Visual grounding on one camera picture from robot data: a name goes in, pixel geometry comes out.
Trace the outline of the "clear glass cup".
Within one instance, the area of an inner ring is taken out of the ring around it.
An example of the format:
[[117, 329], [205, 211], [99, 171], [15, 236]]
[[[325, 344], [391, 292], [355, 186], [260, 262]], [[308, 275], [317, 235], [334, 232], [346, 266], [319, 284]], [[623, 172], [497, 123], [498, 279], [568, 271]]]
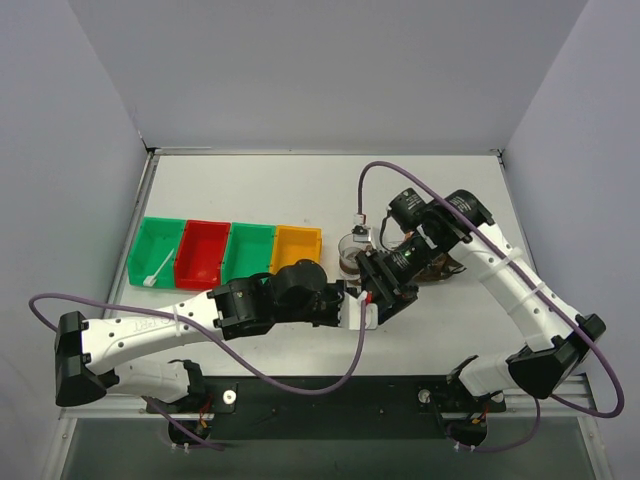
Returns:
[[353, 283], [360, 281], [360, 270], [356, 261], [359, 253], [372, 248], [370, 241], [358, 239], [353, 233], [343, 236], [338, 243], [339, 270], [344, 280]]

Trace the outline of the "white toothbrush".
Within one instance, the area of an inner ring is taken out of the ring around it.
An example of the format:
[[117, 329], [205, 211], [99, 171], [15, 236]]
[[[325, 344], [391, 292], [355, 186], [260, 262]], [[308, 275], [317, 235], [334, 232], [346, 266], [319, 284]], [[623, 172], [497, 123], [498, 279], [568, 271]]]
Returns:
[[156, 284], [160, 284], [160, 288], [173, 288], [175, 286], [172, 273], [174, 252], [175, 250], [171, 249], [156, 271], [145, 277], [142, 283], [144, 287], [153, 288]]

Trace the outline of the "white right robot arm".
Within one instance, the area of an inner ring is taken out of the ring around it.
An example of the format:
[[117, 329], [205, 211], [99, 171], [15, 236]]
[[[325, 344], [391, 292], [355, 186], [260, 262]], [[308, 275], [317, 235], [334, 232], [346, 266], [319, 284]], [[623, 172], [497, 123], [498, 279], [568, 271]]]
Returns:
[[[597, 341], [605, 332], [604, 322], [555, 299], [473, 194], [457, 190], [446, 200], [451, 210], [425, 202], [412, 188], [402, 191], [388, 212], [407, 239], [390, 251], [357, 255], [361, 285], [378, 308], [378, 321], [384, 323], [415, 302], [416, 276], [450, 256], [486, 288], [524, 338], [517, 352], [472, 356], [453, 376], [476, 398], [508, 388], [537, 399], [550, 397], [587, 355], [584, 340]], [[554, 299], [553, 305], [545, 304], [546, 299]]]

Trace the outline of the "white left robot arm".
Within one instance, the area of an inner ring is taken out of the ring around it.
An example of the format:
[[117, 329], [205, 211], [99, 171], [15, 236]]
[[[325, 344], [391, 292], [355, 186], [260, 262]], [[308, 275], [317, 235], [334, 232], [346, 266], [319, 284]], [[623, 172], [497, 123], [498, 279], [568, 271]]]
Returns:
[[347, 291], [317, 263], [303, 259], [277, 274], [236, 278], [149, 315], [110, 320], [61, 316], [55, 339], [55, 402], [92, 403], [108, 393], [152, 397], [193, 411], [208, 391], [189, 360], [149, 361], [151, 354], [204, 342], [267, 334], [279, 323], [338, 327]]

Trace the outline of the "dark wooden oval tray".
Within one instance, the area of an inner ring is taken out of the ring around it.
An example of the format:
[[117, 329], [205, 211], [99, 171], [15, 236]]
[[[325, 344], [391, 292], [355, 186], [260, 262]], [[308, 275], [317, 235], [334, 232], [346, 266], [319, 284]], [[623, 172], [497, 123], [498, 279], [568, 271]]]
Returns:
[[[431, 262], [420, 258], [412, 259], [410, 254], [405, 255], [399, 252], [371, 250], [370, 254], [370, 260], [383, 260], [399, 282], [412, 279], [418, 284], [433, 283], [447, 280], [465, 270], [462, 264], [455, 261], [448, 254], [442, 254]], [[360, 286], [362, 279], [363, 273], [360, 272], [360, 281], [358, 283], [347, 282], [351, 285]]]

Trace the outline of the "yellow bin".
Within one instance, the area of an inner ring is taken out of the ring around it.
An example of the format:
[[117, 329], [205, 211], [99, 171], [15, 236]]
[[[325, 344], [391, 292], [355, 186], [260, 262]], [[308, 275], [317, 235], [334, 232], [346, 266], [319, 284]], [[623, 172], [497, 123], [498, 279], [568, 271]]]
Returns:
[[273, 274], [299, 260], [319, 263], [322, 252], [322, 230], [277, 225], [269, 271]]

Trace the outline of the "green bin with cups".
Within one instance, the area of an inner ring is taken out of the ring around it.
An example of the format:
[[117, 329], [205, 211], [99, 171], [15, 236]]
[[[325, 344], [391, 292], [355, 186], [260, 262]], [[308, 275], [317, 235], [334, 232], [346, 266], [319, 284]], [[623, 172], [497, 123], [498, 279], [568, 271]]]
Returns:
[[268, 272], [275, 234], [275, 225], [232, 223], [221, 265], [221, 283]]

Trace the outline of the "red bin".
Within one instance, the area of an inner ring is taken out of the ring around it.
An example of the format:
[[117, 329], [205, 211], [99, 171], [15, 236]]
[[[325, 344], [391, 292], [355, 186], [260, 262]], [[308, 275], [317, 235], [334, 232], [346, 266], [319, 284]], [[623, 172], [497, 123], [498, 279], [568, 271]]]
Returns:
[[220, 284], [231, 224], [188, 220], [174, 262], [175, 287], [210, 290]]

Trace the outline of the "green bin with toothbrushes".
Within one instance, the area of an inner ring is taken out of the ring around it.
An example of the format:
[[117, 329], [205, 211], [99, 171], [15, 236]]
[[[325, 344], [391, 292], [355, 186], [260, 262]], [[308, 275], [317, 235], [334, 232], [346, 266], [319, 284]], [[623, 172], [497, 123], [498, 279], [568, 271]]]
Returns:
[[174, 249], [172, 273], [174, 280], [174, 262], [184, 233], [186, 221], [173, 218], [144, 217], [140, 223], [136, 238], [128, 256], [127, 272], [129, 284], [144, 287], [143, 280], [153, 274], [171, 249]]

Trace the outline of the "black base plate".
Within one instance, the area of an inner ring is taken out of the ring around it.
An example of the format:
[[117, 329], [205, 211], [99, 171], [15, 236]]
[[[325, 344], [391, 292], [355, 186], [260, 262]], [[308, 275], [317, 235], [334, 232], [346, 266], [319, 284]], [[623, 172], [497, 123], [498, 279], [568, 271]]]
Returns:
[[441, 439], [447, 417], [506, 410], [500, 395], [475, 399], [444, 375], [354, 376], [313, 396], [256, 377], [207, 376], [198, 393], [161, 407], [217, 441]]

